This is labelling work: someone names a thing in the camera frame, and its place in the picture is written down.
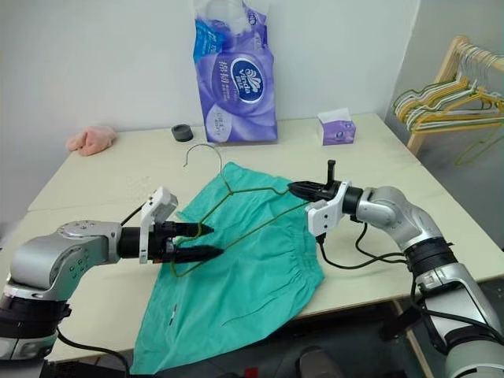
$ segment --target table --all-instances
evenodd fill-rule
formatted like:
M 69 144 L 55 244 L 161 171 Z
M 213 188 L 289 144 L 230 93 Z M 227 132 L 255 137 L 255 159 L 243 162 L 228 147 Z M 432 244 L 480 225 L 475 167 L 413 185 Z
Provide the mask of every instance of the table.
M 220 146 L 224 161 L 285 176 L 292 180 L 324 182 L 326 163 L 335 159 L 336 177 L 354 186 L 400 188 L 407 198 L 428 211 L 453 242 L 454 252 L 477 280 L 502 275 L 504 254 L 450 194 L 428 173 L 374 114 L 355 116 L 354 144 L 321 146 L 317 120 L 289 120 L 279 124 L 278 144 Z M 184 169 L 187 149 L 204 141 L 203 130 L 195 139 L 176 143 L 169 130 L 120 133 L 112 148 L 91 157 L 71 154 L 31 204 L 30 211 L 0 253 L 0 279 L 8 262 L 25 241 L 53 232 L 69 221 L 95 219 L 120 221 L 160 185 L 179 198 L 182 209 L 219 169 L 218 158 L 208 148 L 195 149 Z M 139 218 L 132 220 L 138 224 Z M 361 226 L 345 219 L 328 234 L 328 257 L 341 264 L 363 261 L 354 250 Z M 383 232 L 370 228 L 362 246 L 375 253 L 397 247 Z M 385 301 L 407 295 L 411 274 L 403 266 L 376 263 L 357 271 L 341 271 L 319 258 L 325 280 L 299 316 Z M 113 350 L 133 348 L 143 312 L 159 265 L 139 266 L 136 260 L 93 268 L 70 299 L 72 316 L 61 330 L 80 343 Z M 51 361 L 95 355 L 57 342 Z

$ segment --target purple tissue package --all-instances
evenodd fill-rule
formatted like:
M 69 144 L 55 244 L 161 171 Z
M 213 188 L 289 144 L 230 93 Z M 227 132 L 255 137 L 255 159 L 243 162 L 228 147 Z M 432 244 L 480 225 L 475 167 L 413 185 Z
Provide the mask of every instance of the purple tissue package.
M 277 139 L 266 15 L 238 4 L 241 25 L 204 11 L 195 20 L 193 58 L 209 142 Z
M 321 122 L 322 145 L 348 144 L 355 139 L 355 124 L 348 108 L 317 114 Z

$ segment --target wooden clothes rack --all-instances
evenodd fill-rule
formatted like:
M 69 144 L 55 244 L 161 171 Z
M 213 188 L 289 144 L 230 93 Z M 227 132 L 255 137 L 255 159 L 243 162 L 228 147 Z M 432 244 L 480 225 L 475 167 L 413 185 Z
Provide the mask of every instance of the wooden clothes rack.
M 434 79 L 434 83 L 441 83 L 443 81 L 452 80 L 457 74 L 459 62 L 461 60 L 461 52 L 464 50 L 467 51 L 467 49 L 471 46 L 474 45 L 471 45 L 469 43 L 469 38 L 464 36 L 455 37 L 451 42 L 450 47 L 448 48 L 447 54 L 444 57 L 439 72 Z M 481 51 L 474 56 L 474 59 L 480 61 L 484 58 L 488 58 L 489 54 L 497 57 L 497 55 L 493 54 L 492 52 L 481 49 Z M 504 57 L 495 59 L 492 62 L 491 67 L 504 72 Z M 426 137 L 426 134 L 414 133 L 410 136 L 407 146 L 413 155 L 416 156 L 418 154 L 418 151 L 420 150 Z

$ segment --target floor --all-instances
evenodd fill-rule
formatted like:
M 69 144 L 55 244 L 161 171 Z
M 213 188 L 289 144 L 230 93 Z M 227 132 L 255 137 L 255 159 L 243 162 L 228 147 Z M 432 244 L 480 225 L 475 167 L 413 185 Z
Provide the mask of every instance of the floor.
M 499 317 L 504 320 L 504 279 L 483 283 L 482 288 Z M 222 354 L 215 358 L 165 370 L 156 376 L 163 378 L 217 378 L 226 372 L 243 374 L 247 367 L 258 367 L 259 378 L 296 377 L 295 362 L 301 352 L 310 346 L 324 348 L 339 363 L 348 378 L 370 378 L 394 370 L 404 370 L 409 378 L 424 374 L 404 336 L 385 343 L 377 335 L 383 321 L 366 319 L 356 321 L 323 320 L 319 329 L 306 332 L 286 332 L 267 343 Z M 413 328 L 424 355 L 435 377 L 442 377 L 445 357 L 430 342 L 422 324 Z M 125 354 L 132 361 L 132 353 Z M 120 369 L 114 358 L 103 357 L 99 366 Z

